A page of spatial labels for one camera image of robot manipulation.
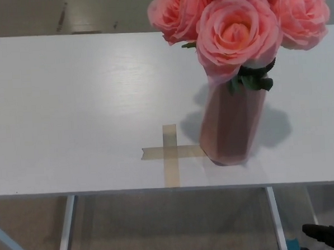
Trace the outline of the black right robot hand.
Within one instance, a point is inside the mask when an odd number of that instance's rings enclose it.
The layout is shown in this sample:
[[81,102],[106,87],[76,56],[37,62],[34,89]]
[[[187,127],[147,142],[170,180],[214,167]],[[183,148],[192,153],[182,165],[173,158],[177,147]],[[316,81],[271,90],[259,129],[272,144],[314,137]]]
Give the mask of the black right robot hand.
[[304,224],[302,225],[302,231],[306,236],[334,248],[334,226]]

